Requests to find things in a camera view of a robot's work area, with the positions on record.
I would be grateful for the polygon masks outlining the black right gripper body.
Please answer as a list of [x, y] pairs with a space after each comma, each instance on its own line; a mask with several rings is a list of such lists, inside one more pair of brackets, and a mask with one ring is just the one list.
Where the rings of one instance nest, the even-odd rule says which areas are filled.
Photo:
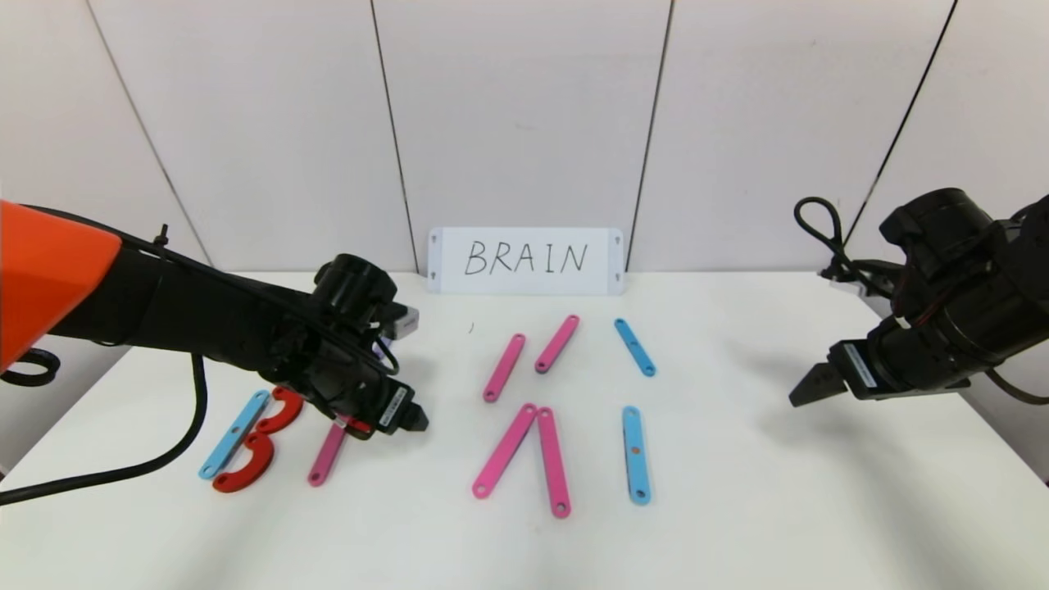
[[947, 391], [958, 379], [958, 325], [948, 315], [904, 326], [889, 315], [865, 339], [843, 340], [829, 349], [853, 395], [861, 400], [889, 400]]

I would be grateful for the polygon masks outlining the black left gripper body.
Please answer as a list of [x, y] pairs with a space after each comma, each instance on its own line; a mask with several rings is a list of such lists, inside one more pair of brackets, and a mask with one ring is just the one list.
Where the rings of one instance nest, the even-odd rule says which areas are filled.
[[334, 414], [350, 434], [391, 434], [400, 429], [400, 412], [415, 392], [382, 370], [364, 363], [334, 368]]

